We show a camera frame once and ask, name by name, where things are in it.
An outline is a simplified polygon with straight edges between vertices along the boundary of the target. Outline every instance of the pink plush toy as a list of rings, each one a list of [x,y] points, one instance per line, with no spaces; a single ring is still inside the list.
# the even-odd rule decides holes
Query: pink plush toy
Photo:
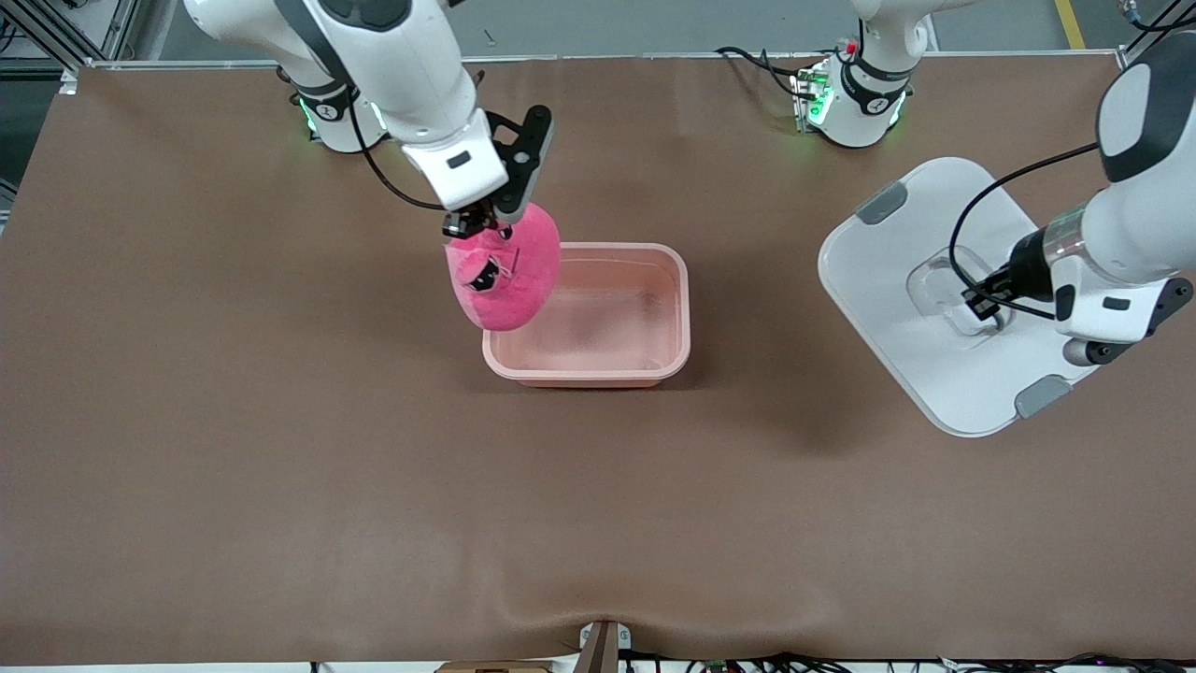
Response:
[[[460,307],[482,329],[506,331],[527,324],[556,285],[561,234],[536,203],[504,232],[487,228],[445,245],[452,288]]]

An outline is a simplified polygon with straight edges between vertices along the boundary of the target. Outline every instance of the pink container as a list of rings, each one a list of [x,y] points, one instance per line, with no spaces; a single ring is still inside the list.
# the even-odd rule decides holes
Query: pink container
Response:
[[[648,388],[677,374],[689,348],[689,271],[655,243],[562,243],[539,313],[482,334],[490,369],[536,388]]]

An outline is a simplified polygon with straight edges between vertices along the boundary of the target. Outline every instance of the brown table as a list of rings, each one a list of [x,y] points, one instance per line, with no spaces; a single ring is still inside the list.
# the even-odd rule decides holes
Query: brown table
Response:
[[[927,60],[865,151],[797,135],[743,62],[487,71],[492,109],[556,112],[567,239],[689,262],[689,366],[500,380],[439,218],[306,142],[273,73],[87,71],[0,243],[0,662],[521,657],[599,617],[687,657],[1196,657],[1196,311],[968,441],[816,271],[923,160],[1091,141],[1112,56]],[[1045,221],[1102,182],[1012,191]]]

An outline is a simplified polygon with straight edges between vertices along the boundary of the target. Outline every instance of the pink object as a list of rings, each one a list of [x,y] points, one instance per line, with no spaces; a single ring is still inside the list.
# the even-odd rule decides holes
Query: pink object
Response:
[[[499,377],[537,388],[648,388],[689,360],[689,271],[655,243],[565,243],[561,276],[539,314],[487,330]]]
[[[482,329],[504,331],[527,323],[544,306],[561,268],[561,234],[536,203],[511,225],[506,239],[493,228],[445,245],[452,289]]]

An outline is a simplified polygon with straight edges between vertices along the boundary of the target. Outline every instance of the cable connector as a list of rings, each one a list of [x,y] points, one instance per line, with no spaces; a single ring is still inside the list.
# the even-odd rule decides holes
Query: cable connector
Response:
[[[1141,23],[1142,14],[1137,11],[1137,0],[1117,0],[1117,8],[1121,10],[1125,20],[1131,24]]]

